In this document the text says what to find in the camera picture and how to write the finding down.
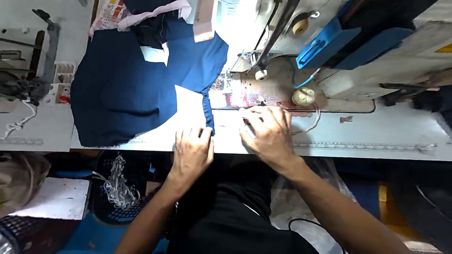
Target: dark blue cloth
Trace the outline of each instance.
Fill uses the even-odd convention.
[[[168,20],[169,59],[144,60],[131,32],[96,31],[71,87],[74,123],[83,146],[115,146],[166,122],[177,111],[174,85],[202,94],[206,125],[213,127],[208,98],[228,45],[216,34],[195,43],[192,25]]]
[[[122,0],[132,14],[154,11],[157,7],[167,5],[176,0]]]

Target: yellow sticker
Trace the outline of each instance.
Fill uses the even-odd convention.
[[[438,49],[435,53],[452,53],[452,44]]]

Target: person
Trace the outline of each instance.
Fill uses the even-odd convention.
[[[171,171],[127,229],[116,254],[151,253],[165,227],[171,254],[318,253],[298,233],[270,224],[270,190],[278,174],[298,190],[320,224],[348,253],[411,253],[392,231],[295,154],[287,110],[256,106],[241,112],[254,133],[242,127],[240,136],[265,164],[246,162],[223,171],[212,165],[205,172],[213,161],[212,129],[177,131]],[[176,204],[176,217],[169,226]]]

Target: hand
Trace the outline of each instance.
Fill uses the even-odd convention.
[[[256,134],[256,137],[252,137],[247,129],[242,127],[240,128],[242,140],[262,161],[278,173],[287,176],[288,170],[293,168],[292,165],[302,161],[292,147],[290,113],[275,106],[255,106],[240,111],[243,117],[248,119]]]
[[[176,132],[173,167],[165,181],[181,198],[213,161],[212,128],[184,128]]]

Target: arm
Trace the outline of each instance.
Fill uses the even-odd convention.
[[[402,241],[359,204],[316,175],[292,147],[291,115],[279,107],[243,110],[253,138],[240,130],[244,142],[298,190],[314,216],[351,253],[411,253]]]
[[[162,188],[132,221],[115,254],[148,254],[157,246],[174,204],[190,189],[213,160],[212,128],[176,132],[174,162]]]

